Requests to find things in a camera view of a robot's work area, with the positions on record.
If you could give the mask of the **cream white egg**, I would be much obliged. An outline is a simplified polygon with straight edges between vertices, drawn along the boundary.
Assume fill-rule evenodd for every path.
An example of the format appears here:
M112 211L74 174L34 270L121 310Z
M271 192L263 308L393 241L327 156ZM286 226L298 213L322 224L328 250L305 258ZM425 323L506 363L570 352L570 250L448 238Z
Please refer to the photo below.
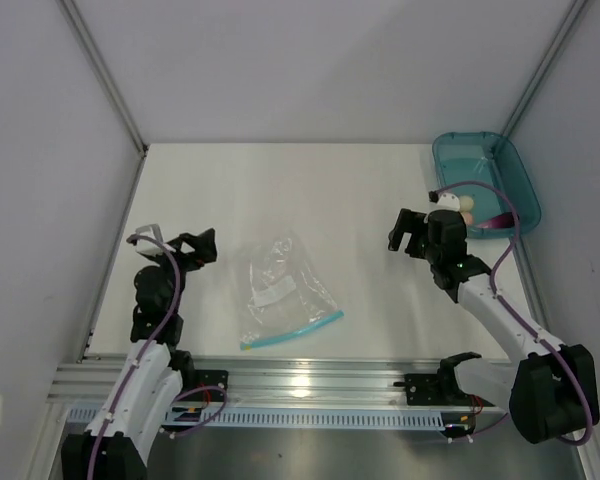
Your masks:
M459 206L461 212L470 212L474 208L475 202L471 196L460 196Z

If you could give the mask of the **clear zip top bag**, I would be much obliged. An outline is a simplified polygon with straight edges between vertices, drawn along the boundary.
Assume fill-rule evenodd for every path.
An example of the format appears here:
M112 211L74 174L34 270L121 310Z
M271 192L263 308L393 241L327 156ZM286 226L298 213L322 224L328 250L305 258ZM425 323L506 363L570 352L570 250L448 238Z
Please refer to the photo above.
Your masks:
M301 338L344 317L292 230L245 245L232 266L243 351Z

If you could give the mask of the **purple eggplant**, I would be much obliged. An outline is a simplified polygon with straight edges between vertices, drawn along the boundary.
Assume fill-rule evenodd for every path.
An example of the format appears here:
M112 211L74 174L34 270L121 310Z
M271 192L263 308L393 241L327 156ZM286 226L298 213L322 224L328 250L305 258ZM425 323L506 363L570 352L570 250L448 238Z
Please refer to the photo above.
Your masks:
M481 229L509 229L515 227L515 217L511 212L505 212L476 225Z

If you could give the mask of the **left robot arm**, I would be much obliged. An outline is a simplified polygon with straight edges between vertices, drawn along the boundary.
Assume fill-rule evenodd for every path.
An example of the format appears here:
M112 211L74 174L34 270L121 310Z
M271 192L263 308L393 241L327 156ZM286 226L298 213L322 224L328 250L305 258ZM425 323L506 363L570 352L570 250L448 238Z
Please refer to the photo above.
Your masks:
M146 478L168 409L198 385L191 354L178 347L184 326L179 306L187 274L216 261L215 236L209 228L166 241L157 225L149 225L128 238L149 262L133 279L131 346L104 405L83 433L64 440L64 478Z

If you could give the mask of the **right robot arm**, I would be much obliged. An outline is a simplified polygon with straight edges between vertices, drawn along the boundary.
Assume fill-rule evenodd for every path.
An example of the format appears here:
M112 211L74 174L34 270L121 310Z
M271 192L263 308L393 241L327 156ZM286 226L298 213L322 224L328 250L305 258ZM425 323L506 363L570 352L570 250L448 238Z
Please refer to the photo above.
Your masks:
M448 403L475 396L506 411L532 444L551 439L581 446L599 422L594 360L582 345L567 345L521 315L495 283L495 271L467 251L460 213L402 209L388 235L428 262L435 285L472 314L497 341L510 363L496 366L475 352L441 360L438 395Z

